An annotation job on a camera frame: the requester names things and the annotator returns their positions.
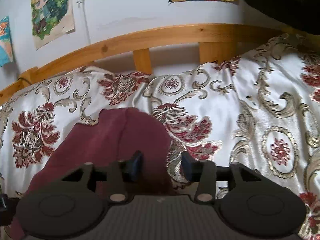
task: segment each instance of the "wooden slat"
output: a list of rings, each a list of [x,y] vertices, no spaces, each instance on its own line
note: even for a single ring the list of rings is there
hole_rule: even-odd
[[[15,92],[23,88],[24,86],[22,84],[22,80],[18,80],[10,86],[6,87],[4,90],[0,91],[0,106],[7,102]]]
[[[28,87],[30,86],[30,84],[34,84],[34,79],[35,79],[35,75],[36,75],[36,71],[37,71],[37,67],[33,67],[28,69],[27,71],[23,72],[20,76],[18,76],[19,78],[22,78],[22,84],[24,87]]]
[[[147,74],[152,74],[149,49],[139,49],[133,51],[133,60],[136,70]]]
[[[237,42],[200,42],[200,64],[229,60],[237,56]]]
[[[87,62],[134,50],[196,42],[264,43],[279,34],[278,30],[237,24],[177,25],[139,31],[100,41],[58,58],[36,71],[35,82]]]

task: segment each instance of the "red fabric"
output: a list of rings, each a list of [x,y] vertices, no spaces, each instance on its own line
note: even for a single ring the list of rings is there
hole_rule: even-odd
[[[130,159],[136,150],[143,153],[142,181],[128,189],[136,193],[163,193],[172,189],[165,160],[170,137],[154,117],[135,108],[102,110],[95,126],[76,124],[56,149],[45,167],[37,173],[26,192],[62,177],[86,162],[107,166],[116,160]],[[21,239],[23,231],[13,219],[11,237]]]

